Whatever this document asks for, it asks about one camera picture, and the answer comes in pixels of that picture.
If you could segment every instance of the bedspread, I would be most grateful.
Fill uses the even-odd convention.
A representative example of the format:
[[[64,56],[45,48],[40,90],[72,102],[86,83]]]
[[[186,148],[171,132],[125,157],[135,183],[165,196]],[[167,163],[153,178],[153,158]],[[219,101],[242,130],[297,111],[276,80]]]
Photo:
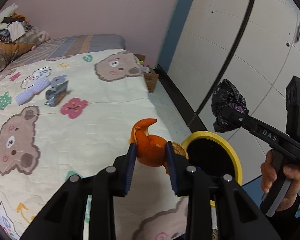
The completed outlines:
[[[12,239],[72,174],[95,175],[126,154],[138,120],[158,119],[149,132],[171,139],[138,60],[125,50],[42,60],[1,74],[0,224]],[[68,95],[51,108],[44,104],[48,87],[18,106],[16,96],[42,77],[51,86],[68,81]],[[118,240],[171,239],[186,228],[187,198],[174,195],[164,167],[136,162],[131,190],[114,199],[114,208]]]
[[[116,34],[80,35],[47,41],[13,61],[8,69],[28,65],[40,60],[69,58],[80,53],[105,49],[125,49],[125,39]]]

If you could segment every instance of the hand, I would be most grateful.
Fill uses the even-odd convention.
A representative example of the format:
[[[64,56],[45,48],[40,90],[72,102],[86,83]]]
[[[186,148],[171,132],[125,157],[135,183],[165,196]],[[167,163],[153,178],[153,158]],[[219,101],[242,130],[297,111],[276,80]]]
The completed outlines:
[[[271,165],[272,163],[272,150],[266,154],[266,161],[261,164],[261,189],[264,193],[269,193],[272,184],[277,179],[277,173]],[[300,190],[300,166],[288,164],[283,167],[283,173],[288,179],[292,179],[291,185],[281,201],[277,211],[283,211],[290,208],[296,201],[297,194]]]

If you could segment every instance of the dark pouch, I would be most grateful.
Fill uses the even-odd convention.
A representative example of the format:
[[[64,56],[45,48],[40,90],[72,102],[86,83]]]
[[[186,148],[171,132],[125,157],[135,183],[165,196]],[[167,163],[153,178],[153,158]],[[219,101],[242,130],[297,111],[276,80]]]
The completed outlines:
[[[249,113],[244,97],[229,80],[224,79],[212,95],[211,109],[213,115],[217,118],[213,128],[216,132],[228,132],[239,128],[235,123],[222,117],[221,110],[226,106],[240,113]]]

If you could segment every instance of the round container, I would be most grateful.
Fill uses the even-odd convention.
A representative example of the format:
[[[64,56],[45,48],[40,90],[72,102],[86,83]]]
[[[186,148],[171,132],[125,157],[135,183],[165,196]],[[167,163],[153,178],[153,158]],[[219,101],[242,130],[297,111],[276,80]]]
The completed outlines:
[[[182,146],[189,155],[189,163],[202,169],[207,175],[221,177],[230,174],[242,185],[242,167],[231,145],[219,135],[198,131],[191,134]],[[210,200],[211,207],[215,202]]]

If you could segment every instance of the cardboard box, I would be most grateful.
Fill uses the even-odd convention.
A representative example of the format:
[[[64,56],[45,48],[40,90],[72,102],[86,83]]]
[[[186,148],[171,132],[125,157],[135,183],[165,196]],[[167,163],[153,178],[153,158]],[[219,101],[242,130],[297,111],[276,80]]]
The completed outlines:
[[[143,54],[135,54],[135,56],[140,61],[145,61],[146,55]],[[152,68],[150,69],[150,73],[143,73],[146,81],[146,85],[148,87],[149,93],[153,93],[155,89],[155,85],[157,84],[159,75],[155,73],[155,71]]]
[[[143,75],[145,77],[146,85],[148,87],[149,93],[153,93],[159,75],[154,72],[153,68],[149,68],[149,69],[150,69],[150,73],[143,73]]]

